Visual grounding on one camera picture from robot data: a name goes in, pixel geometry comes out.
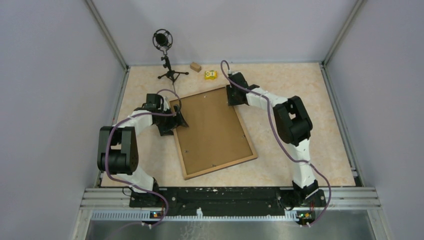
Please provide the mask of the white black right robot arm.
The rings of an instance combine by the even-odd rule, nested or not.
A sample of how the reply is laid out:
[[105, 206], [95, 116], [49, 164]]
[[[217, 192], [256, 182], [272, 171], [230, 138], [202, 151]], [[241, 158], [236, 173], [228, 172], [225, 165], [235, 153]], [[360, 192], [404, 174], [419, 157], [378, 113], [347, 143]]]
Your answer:
[[230, 72], [227, 79], [226, 92], [230, 106], [254, 106], [268, 113], [271, 129], [293, 163], [293, 200], [299, 206], [307, 206], [319, 186], [310, 165], [313, 124], [302, 99], [298, 96], [278, 96], [258, 85], [248, 85], [239, 71]]

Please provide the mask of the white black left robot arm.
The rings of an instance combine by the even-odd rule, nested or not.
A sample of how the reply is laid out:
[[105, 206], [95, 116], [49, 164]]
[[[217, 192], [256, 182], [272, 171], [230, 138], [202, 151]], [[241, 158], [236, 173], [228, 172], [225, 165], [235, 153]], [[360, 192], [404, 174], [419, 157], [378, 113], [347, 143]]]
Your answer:
[[148, 93], [146, 101], [129, 116], [99, 130], [97, 167], [112, 180], [127, 184], [149, 207], [160, 202], [159, 186], [154, 177], [139, 166], [137, 135], [157, 126], [161, 136], [172, 136], [177, 127], [189, 125], [182, 114], [182, 100], [170, 107], [159, 92]]

